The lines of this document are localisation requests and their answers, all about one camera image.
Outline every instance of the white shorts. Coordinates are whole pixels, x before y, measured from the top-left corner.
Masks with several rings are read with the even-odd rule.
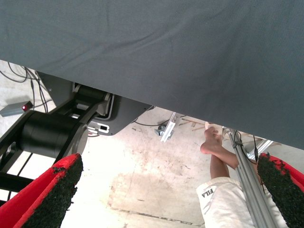
[[[199,196],[201,213],[206,228],[253,228],[245,196],[237,180],[229,177],[214,178],[200,185],[196,192]],[[270,204],[279,227],[287,225],[267,191]]]

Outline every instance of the black cylinder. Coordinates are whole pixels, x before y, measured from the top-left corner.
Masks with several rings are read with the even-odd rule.
[[[77,119],[68,116],[36,112],[24,125],[19,147],[56,158],[76,124]]]
[[[92,98],[96,98],[96,99],[104,99],[105,95],[107,94],[104,91],[98,90],[98,89],[94,89],[85,85],[81,85],[79,90],[78,90],[78,94],[79,95],[84,95],[84,96],[88,96],[88,97],[92,97]]]

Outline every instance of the bare foot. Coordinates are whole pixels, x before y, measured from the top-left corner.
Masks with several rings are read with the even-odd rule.
[[[218,150],[219,146],[222,146],[222,136],[218,133],[214,127],[205,130],[206,141],[200,146],[200,151],[203,154],[211,154]]]

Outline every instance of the black metal frame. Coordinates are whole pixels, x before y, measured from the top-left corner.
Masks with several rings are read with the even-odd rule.
[[[61,105],[73,97],[77,83],[42,72],[38,72],[38,75],[56,105]],[[88,127],[95,129],[92,132],[99,135],[115,135],[151,107],[150,104],[113,94],[109,115],[97,115]],[[108,131],[99,131],[99,124],[108,126]]]
[[[94,117],[100,115],[97,110],[99,105],[104,102],[106,96],[112,95],[87,86],[81,86],[71,99],[48,114],[37,111],[25,112],[0,138],[0,189],[19,192],[33,181],[32,179],[7,174],[25,148],[29,149],[26,151],[33,153],[39,153],[37,151],[41,150],[43,155],[54,157],[55,162],[69,153],[82,153],[82,151],[79,151],[79,142],[82,139],[86,141],[86,125]],[[79,109],[77,107],[79,104],[87,108],[85,110]],[[46,120],[43,123],[47,122],[45,126],[38,126],[39,121],[43,120]],[[68,120],[69,124],[62,127],[61,124],[65,124],[62,120]],[[66,140],[60,142],[60,144],[58,140],[46,139],[48,143],[54,143],[46,148],[46,145],[40,142],[39,137],[37,138],[34,133],[36,132],[36,135],[42,134],[42,137],[45,135],[45,138],[47,138],[50,134],[49,129],[54,128],[56,130],[52,133],[57,138],[63,135]],[[56,148],[57,152],[54,152],[56,156],[50,152],[52,148]]]

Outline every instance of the person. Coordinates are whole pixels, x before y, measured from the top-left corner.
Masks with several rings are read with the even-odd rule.
[[[253,228],[254,223],[249,214],[246,200],[240,183],[230,178],[228,166],[236,169],[238,159],[236,155],[222,146],[222,135],[218,128],[206,124],[205,142],[200,151],[211,155],[211,180],[197,188],[201,212],[206,228]],[[257,165],[252,164],[257,173]],[[279,227],[287,225],[267,192],[268,203],[273,210]]]

